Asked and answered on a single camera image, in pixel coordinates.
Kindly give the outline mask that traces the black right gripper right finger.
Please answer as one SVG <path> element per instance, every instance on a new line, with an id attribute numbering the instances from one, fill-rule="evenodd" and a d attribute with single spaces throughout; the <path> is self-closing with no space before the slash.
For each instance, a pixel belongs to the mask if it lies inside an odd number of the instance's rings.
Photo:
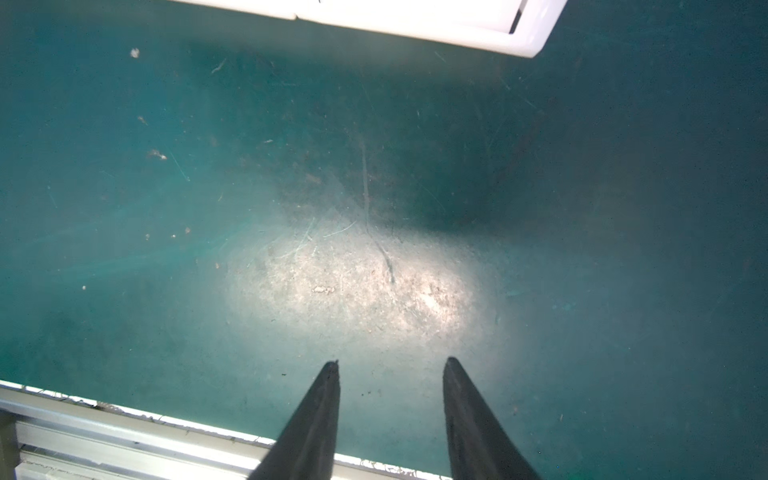
<path id="1" fill-rule="evenodd" d="M 442 377 L 445 425 L 454 479 L 528 479 L 540 475 L 516 448 L 455 357 Z"/>

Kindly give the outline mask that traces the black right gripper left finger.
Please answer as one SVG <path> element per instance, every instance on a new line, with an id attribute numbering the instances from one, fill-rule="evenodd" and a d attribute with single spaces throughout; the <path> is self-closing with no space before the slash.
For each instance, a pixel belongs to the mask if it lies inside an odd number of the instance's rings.
<path id="1" fill-rule="evenodd" d="M 328 361 L 248 479 L 331 479 L 339 408 L 339 365 Z"/>

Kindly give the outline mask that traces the white right bin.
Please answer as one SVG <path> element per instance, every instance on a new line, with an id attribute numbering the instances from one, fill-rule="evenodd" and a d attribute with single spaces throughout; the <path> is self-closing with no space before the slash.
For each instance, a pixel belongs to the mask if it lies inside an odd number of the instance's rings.
<path id="1" fill-rule="evenodd" d="M 544 47 L 565 0 L 298 1 L 302 20 L 523 58 Z"/>

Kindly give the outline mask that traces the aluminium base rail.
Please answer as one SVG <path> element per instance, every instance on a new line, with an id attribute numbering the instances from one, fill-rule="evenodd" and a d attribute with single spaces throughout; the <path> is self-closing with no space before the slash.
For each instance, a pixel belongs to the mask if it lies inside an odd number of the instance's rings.
<path id="1" fill-rule="evenodd" d="M 4 479 L 245 479 L 288 412 L 263 435 L 9 381 L 1 383 Z"/>

